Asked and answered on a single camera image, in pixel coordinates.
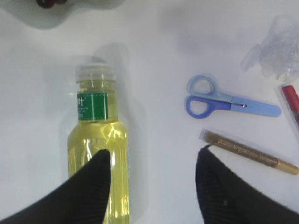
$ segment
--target white bottle cap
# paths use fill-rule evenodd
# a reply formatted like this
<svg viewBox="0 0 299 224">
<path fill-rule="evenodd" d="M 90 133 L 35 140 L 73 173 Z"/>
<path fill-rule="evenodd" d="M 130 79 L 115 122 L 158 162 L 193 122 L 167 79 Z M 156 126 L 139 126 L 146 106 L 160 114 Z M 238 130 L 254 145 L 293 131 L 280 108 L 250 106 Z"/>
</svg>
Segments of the white bottle cap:
<svg viewBox="0 0 299 224">
<path fill-rule="evenodd" d="M 93 80 L 115 81 L 112 67 L 107 63 L 88 63 L 76 68 L 76 82 Z"/>
</svg>

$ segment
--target cooking oil bottle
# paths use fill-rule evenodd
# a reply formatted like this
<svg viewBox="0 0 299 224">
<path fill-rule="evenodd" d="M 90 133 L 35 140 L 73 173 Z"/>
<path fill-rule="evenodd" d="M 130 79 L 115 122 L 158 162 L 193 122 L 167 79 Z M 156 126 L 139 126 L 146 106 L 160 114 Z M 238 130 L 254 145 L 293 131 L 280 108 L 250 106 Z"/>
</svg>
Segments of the cooking oil bottle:
<svg viewBox="0 0 299 224">
<path fill-rule="evenodd" d="M 78 66 L 76 74 L 79 121 L 68 138 L 69 175 L 97 151 L 107 149 L 111 155 L 111 188 L 103 224 L 129 224 L 128 132 L 118 121 L 115 76 L 106 63 Z"/>
</svg>

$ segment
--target bottle label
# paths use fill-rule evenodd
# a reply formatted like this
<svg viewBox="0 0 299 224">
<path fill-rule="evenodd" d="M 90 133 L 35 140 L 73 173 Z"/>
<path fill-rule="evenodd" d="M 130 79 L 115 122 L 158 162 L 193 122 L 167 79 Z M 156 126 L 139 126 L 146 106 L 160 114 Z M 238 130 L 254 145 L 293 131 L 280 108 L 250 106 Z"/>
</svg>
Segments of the bottle label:
<svg viewBox="0 0 299 224">
<path fill-rule="evenodd" d="M 79 120 L 102 120 L 108 118 L 108 97 L 106 92 L 78 93 Z"/>
</svg>

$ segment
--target white surface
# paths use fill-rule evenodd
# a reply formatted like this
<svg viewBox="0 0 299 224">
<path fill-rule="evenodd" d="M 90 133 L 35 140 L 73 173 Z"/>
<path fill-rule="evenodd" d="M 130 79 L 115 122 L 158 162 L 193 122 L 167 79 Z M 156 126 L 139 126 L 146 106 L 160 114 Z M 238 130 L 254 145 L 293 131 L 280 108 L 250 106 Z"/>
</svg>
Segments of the white surface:
<svg viewBox="0 0 299 224">
<path fill-rule="evenodd" d="M 66 140 L 77 122 L 75 66 L 97 57 L 115 67 L 119 114 L 130 131 L 133 223 L 203 223 L 195 189 L 203 128 L 299 165 L 299 133 L 280 83 L 259 67 L 246 74 L 239 68 L 274 16 L 299 21 L 298 7 L 296 0 L 126 0 L 112 11 L 73 14 L 49 30 L 0 9 L 0 219 L 67 179 Z M 202 72 L 212 73 L 222 90 L 280 105 L 283 114 L 216 111 L 193 119 L 184 109 L 185 88 Z M 294 86 L 299 91 L 299 82 Z M 215 153 L 299 212 L 297 176 Z"/>
</svg>

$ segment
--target scissors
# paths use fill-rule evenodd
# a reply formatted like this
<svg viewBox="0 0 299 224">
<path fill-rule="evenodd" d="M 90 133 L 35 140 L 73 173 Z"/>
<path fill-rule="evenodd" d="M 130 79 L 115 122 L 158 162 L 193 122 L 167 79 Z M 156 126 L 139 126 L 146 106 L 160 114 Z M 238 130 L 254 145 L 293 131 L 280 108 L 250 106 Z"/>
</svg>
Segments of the scissors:
<svg viewBox="0 0 299 224">
<path fill-rule="evenodd" d="M 207 93 L 195 90 L 195 85 L 203 81 L 208 82 L 209 84 L 210 90 Z M 231 110 L 270 117 L 278 117 L 281 114 L 281 109 L 278 106 L 231 96 L 219 91 L 216 82 L 204 75 L 193 77 L 188 84 L 187 90 L 191 94 L 186 100 L 187 112 L 190 116 L 197 119 L 208 117 L 214 110 Z M 207 109 L 200 114 L 193 113 L 190 108 L 192 101 L 206 103 Z"/>
</svg>

